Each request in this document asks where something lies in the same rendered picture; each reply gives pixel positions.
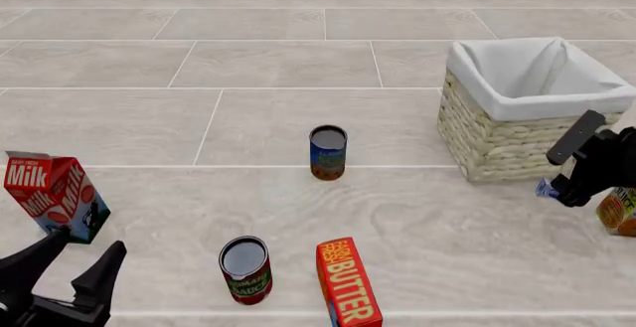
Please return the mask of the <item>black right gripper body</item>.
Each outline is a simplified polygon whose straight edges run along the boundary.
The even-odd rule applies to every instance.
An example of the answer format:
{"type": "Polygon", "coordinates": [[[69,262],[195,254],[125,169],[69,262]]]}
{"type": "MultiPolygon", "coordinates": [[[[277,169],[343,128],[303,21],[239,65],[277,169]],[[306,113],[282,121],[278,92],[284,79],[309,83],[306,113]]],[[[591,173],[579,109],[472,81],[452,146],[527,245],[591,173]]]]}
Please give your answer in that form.
{"type": "Polygon", "coordinates": [[[622,187],[636,189],[636,127],[619,133],[604,129],[580,147],[571,179],[575,193],[599,193],[622,187]]]}

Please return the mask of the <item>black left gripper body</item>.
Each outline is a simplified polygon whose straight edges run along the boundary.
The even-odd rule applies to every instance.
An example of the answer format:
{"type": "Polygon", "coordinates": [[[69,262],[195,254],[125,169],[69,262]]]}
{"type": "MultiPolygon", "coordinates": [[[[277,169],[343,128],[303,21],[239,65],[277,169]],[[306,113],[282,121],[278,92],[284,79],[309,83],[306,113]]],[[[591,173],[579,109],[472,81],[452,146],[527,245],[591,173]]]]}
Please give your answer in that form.
{"type": "Polygon", "coordinates": [[[77,293],[73,302],[64,302],[0,290],[0,327],[104,327],[110,307],[108,296],[77,293]]]}

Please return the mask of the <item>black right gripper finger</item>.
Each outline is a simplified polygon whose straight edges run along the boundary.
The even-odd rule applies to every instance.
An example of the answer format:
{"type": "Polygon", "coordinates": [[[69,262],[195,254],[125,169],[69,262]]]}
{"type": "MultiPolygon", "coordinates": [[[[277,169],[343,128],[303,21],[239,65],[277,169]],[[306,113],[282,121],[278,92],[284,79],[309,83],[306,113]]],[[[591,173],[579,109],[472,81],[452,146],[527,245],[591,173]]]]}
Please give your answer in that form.
{"type": "Polygon", "coordinates": [[[594,195],[610,188],[594,177],[565,177],[563,174],[551,180],[551,186],[556,190],[556,199],[570,208],[584,207],[594,195]]]}

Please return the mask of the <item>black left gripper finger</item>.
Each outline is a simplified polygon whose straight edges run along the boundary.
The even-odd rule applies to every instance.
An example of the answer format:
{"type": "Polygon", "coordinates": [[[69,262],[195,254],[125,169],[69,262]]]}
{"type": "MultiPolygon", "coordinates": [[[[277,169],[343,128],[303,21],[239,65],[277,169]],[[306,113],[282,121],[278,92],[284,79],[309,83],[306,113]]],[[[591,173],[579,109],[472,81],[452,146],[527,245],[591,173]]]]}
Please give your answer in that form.
{"type": "Polygon", "coordinates": [[[86,272],[75,278],[72,288],[75,291],[73,305],[97,307],[111,305],[114,284],[127,254],[122,241],[113,243],[104,254],[86,272]]]}
{"type": "Polygon", "coordinates": [[[61,228],[15,254],[0,258],[0,291],[30,294],[69,239],[69,228],[61,228]]]}

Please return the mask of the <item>small blue cream cheese box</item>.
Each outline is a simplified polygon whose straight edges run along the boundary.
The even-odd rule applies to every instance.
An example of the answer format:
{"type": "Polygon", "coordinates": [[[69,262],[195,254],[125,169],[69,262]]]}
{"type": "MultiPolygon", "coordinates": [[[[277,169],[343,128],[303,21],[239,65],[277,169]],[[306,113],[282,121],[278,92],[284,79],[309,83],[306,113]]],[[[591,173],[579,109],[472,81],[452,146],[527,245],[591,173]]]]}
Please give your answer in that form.
{"type": "Polygon", "coordinates": [[[554,189],[550,180],[542,178],[535,189],[535,194],[537,197],[557,199],[559,192],[554,189]]]}

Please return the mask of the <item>woven basket with white liner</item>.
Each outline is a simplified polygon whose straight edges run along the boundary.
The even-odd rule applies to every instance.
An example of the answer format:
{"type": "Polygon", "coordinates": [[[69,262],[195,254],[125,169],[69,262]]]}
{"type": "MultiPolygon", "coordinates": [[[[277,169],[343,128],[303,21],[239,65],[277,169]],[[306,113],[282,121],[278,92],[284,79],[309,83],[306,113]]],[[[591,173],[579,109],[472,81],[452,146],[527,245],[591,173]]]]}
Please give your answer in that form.
{"type": "Polygon", "coordinates": [[[636,87],[561,37],[451,44],[437,128],[471,183],[549,177],[546,154],[588,110],[616,123],[636,87]]]}

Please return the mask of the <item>orange juice carton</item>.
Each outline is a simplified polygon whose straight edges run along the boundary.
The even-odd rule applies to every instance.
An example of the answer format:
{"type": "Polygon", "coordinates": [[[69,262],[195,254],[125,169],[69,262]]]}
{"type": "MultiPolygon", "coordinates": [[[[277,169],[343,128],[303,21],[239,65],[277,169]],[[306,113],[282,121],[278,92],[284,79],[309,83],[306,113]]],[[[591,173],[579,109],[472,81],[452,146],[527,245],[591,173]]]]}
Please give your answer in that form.
{"type": "Polygon", "coordinates": [[[636,189],[612,189],[596,208],[596,215],[609,234],[636,238],[636,189]]]}

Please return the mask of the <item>red and white milk carton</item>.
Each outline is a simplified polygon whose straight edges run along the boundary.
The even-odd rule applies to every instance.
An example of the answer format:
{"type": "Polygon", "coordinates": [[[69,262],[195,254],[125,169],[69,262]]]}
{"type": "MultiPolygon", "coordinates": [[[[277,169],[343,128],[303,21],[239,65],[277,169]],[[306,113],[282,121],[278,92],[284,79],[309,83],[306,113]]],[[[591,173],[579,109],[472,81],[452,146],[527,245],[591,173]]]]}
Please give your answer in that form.
{"type": "Polygon", "coordinates": [[[46,234],[92,243],[110,209],[75,157],[8,151],[4,188],[46,234]]]}

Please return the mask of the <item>red tomato sauce can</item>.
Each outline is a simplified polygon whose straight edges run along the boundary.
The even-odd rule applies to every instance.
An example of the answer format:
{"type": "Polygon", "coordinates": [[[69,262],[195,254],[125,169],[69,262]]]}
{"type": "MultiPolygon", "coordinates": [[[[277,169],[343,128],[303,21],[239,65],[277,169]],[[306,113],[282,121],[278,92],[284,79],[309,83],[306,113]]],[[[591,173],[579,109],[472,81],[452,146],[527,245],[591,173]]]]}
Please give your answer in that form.
{"type": "Polygon", "coordinates": [[[219,266],[232,298],[241,305],[255,305],[272,290],[268,248],[257,237],[238,237],[224,245],[219,266]]]}

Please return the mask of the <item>red butter box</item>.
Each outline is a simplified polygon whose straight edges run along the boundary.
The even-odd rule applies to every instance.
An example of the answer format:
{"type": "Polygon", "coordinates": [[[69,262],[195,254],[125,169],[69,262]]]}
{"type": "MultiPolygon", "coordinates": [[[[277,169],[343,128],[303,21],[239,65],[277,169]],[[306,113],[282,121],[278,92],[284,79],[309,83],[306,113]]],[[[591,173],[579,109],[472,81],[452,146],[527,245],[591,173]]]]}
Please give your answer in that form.
{"type": "Polygon", "coordinates": [[[351,237],[319,244],[316,269],[332,327],[383,327],[384,317],[351,237]]]}

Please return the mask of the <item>blue alphabet soup can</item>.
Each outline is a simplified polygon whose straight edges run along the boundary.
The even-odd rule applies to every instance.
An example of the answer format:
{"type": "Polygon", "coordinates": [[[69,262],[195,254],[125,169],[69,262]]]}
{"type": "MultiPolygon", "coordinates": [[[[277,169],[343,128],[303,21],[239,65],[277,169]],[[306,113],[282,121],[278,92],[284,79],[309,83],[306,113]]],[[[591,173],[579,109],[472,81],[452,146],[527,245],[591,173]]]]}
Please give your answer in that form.
{"type": "Polygon", "coordinates": [[[334,125],[317,126],[309,134],[310,170],[319,180],[342,177],[346,169],[348,135],[334,125]]]}

